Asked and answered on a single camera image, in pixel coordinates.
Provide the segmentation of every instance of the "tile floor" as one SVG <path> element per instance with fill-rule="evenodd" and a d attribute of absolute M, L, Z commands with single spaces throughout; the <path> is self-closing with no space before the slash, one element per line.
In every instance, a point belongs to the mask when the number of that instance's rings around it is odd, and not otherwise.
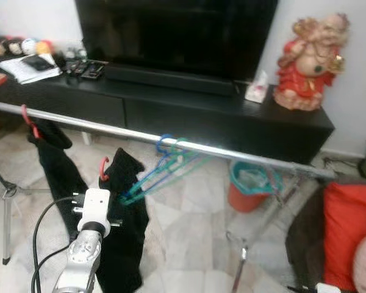
<path fill-rule="evenodd" d="M 33 189 L 47 188 L 35 147 L 25 138 L 26 129 L 0 139 L 0 172 L 6 180 Z M 159 160 L 154 145 L 131 140 L 97 136 L 91 146 L 84 145 L 81 134 L 66 131 L 73 141 L 67 151 L 90 187 L 97 186 L 98 165 L 102 157 L 113 155 L 118 147 L 152 169 Z M 248 237 L 260 225 L 266 202 L 254 213 L 235 212 L 228 204 L 229 162 L 213 158 L 180 181 L 147 197 L 150 222 L 141 263 L 144 285 L 138 293 L 228 293 L 239 264 L 240 246 L 228 241 L 226 231 L 235 238 Z M 288 292 L 281 286 L 293 284 L 293 273 L 284 247 L 285 232 L 293 214 L 314 191 L 315 183 L 306 181 L 296 197 L 255 242 L 249 251 L 240 293 Z M 30 292 L 32 232 L 43 208 L 51 201 L 48 193 L 19 194 L 12 209 L 12 258 L 7 266 L 2 258 L 2 201 L 0 199 L 0 292 Z M 47 255 L 67 243 L 58 211 L 49 212 L 38 234 L 38 252 Z M 43 292 L 51 292 L 65 265 L 61 253 L 41 270 Z"/>

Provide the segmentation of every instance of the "red clip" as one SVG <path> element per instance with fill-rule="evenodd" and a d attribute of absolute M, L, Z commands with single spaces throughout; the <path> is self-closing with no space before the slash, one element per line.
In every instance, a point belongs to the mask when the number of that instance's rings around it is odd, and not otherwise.
<path fill-rule="evenodd" d="M 105 175 L 104 174 L 104 164 L 105 163 L 108 163 L 109 162 L 109 158 L 108 157 L 104 157 L 100 163 L 100 166 L 99 166 L 99 176 L 100 176 L 100 179 L 101 181 L 107 181 L 110 179 L 110 177 L 108 175 Z"/>
<path fill-rule="evenodd" d="M 21 109 L 22 109 L 22 117 L 23 117 L 24 121 L 26 122 L 26 124 L 32 128 L 32 133 L 33 133 L 34 137 L 36 139 L 40 139 L 41 135 L 39 134 L 37 125 L 35 125 L 34 122 L 32 122 L 30 120 L 30 118 L 27 116 L 27 107 L 26 107 L 26 105 L 23 104 L 21 106 Z"/>

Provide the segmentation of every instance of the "cable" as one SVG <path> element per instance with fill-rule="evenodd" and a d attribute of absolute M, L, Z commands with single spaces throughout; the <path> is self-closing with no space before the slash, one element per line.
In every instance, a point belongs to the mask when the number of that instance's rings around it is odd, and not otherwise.
<path fill-rule="evenodd" d="M 35 272 L 32 274 L 32 279 L 31 279 L 31 292 L 35 293 L 35 279 L 37 278 L 37 275 L 39 275 L 39 270 L 41 269 L 42 265 L 52 256 L 55 256 L 56 254 L 66 250 L 71 244 L 69 243 L 67 246 L 61 248 L 60 250 L 57 250 L 51 254 L 49 254 L 47 257 L 45 257 L 44 259 L 42 259 L 41 263 L 39 263 L 38 267 L 35 269 Z"/>
<path fill-rule="evenodd" d="M 34 234 L 32 235 L 32 256 L 34 258 L 34 269 L 35 269 L 35 273 L 36 273 L 35 278 L 37 280 L 37 292 L 38 293 L 41 293 L 41 282 L 40 282 L 40 279 L 39 279 L 39 273 L 37 271 L 37 268 L 38 268 L 38 255 L 37 255 L 37 233 L 38 233 L 38 228 L 39 228 L 39 225 L 41 224 L 42 218 L 45 216 L 45 214 L 48 212 L 48 210 L 52 206 L 54 206 L 56 203 L 59 203 L 60 201 L 65 201 L 65 200 L 73 200 L 73 197 L 63 197 L 63 198 L 60 198 L 59 200 L 53 201 L 52 203 L 50 203 L 45 208 L 45 210 L 39 216 L 38 222 L 35 225 Z"/>

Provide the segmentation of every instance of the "chrome pole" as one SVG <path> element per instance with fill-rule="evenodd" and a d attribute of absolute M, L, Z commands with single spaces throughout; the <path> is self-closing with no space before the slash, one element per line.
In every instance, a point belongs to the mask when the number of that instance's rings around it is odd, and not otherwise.
<path fill-rule="evenodd" d="M 0 111 L 9 112 L 13 114 L 21 114 L 21 108 L 19 106 L 14 106 L 11 104 L 0 102 Z M 144 140 L 147 142 L 156 143 L 161 139 L 161 136 L 154 134 L 148 134 L 144 132 L 133 131 L 125 128 L 119 128 L 116 126 L 105 125 L 101 123 L 95 123 L 83 119 L 67 117 L 59 114 L 44 112 L 40 110 L 27 109 L 28 116 L 42 118 L 46 120 L 51 120 L 54 122 L 64 123 L 68 125 L 78 126 L 84 129 L 90 129 L 94 131 L 104 132 L 113 134 L 116 136 L 124 136 L 130 139 Z M 233 159 L 237 161 L 248 162 L 257 165 L 268 165 L 273 168 L 288 170 L 294 173 L 300 173 L 302 175 L 308 175 L 314 178 L 323 179 L 334 179 L 336 177 L 335 172 L 332 170 L 323 170 L 314 168 L 311 166 L 306 166 L 302 164 L 297 164 L 294 162 L 284 162 L 276 159 L 270 159 L 267 157 L 255 156 L 252 154 L 241 153 L 239 151 L 230 151 L 223 148 L 215 148 L 214 146 L 201 145 L 193 142 L 179 141 L 176 139 L 163 139 L 162 143 L 164 145 L 175 145 L 177 144 L 179 148 L 190 151 L 197 151 L 199 153 L 208 154 L 216 157 L 223 157 L 226 159 Z"/>

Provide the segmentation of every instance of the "black cloth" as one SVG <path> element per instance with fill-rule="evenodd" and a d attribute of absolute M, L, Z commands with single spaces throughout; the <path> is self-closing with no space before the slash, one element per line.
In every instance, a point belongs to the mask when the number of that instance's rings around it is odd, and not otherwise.
<path fill-rule="evenodd" d="M 103 239 L 101 263 L 96 271 L 105 293 L 132 293 L 142 285 L 140 261 L 149 218 L 145 199 L 123 206 L 118 196 L 127 192 L 137 182 L 137 174 L 144 166 L 121 148 L 106 169 L 108 181 L 99 180 L 102 189 L 110 191 L 108 219 L 122 220 L 120 227 L 112 227 Z"/>
<path fill-rule="evenodd" d="M 38 150 L 39 161 L 45 171 L 46 179 L 54 200 L 70 197 L 73 192 L 85 193 L 88 187 L 81 178 L 79 171 L 72 160 L 65 154 L 64 149 L 72 146 L 71 140 L 52 122 L 47 120 L 35 120 L 40 139 L 34 137 L 32 130 L 28 135 L 28 141 L 33 143 Z M 70 201 L 62 201 L 57 204 L 70 240 L 77 235 L 79 217 L 72 211 Z"/>

